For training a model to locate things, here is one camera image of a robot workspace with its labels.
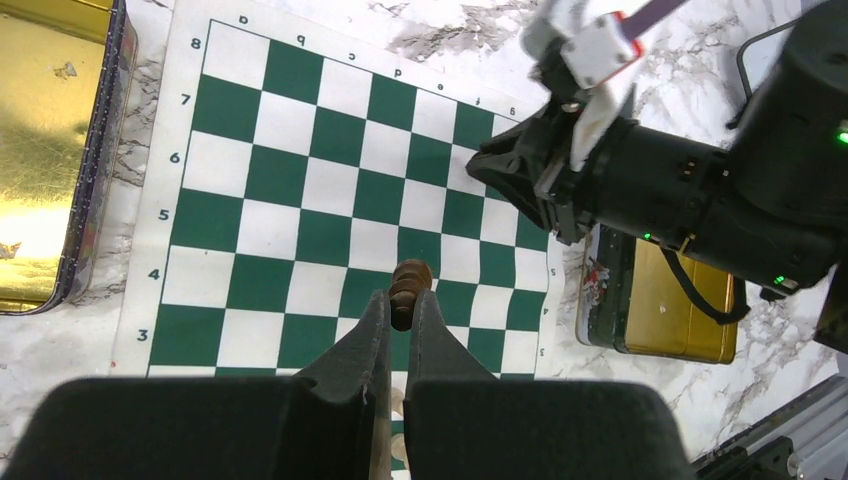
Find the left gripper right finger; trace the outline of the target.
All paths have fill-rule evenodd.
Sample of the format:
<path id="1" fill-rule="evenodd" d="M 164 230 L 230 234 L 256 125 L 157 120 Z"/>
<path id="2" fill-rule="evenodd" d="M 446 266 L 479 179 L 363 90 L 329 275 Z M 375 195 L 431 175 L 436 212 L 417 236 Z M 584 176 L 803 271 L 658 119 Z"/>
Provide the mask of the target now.
<path id="1" fill-rule="evenodd" d="M 663 398 L 636 383 L 499 379 L 418 295 L 404 399 L 415 479 L 691 479 Z"/>

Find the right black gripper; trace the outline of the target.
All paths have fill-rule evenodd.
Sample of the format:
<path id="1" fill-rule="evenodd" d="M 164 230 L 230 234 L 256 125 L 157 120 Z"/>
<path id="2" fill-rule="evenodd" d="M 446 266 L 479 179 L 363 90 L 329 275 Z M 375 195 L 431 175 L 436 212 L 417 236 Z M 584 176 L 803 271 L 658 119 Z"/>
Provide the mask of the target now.
<path id="1" fill-rule="evenodd" d="M 485 142 L 467 173 L 562 243 L 601 224 L 776 292 L 835 262 L 835 142 L 797 115 L 723 150 L 618 117 L 570 169 L 582 112 L 550 104 Z"/>

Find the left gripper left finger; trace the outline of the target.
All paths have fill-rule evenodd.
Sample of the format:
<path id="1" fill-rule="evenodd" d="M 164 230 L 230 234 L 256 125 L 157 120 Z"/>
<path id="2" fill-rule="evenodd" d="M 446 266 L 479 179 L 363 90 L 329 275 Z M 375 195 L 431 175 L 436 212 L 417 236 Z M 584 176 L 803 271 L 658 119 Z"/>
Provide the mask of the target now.
<path id="1" fill-rule="evenodd" d="M 8 479 L 366 479 L 389 465 L 390 302 L 293 376 L 86 378 L 36 409 Z"/>

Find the dark brown chess piece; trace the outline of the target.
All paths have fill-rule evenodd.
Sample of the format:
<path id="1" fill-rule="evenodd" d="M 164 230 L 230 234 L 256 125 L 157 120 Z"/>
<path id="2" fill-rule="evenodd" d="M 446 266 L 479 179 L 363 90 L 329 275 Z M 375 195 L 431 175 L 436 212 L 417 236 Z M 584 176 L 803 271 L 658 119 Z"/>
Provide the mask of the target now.
<path id="1" fill-rule="evenodd" d="M 430 267 L 420 259 L 407 259 L 396 266 L 388 290 L 391 325 L 395 330 L 411 329 L 418 295 L 424 289 L 430 290 L 432 282 Z"/>

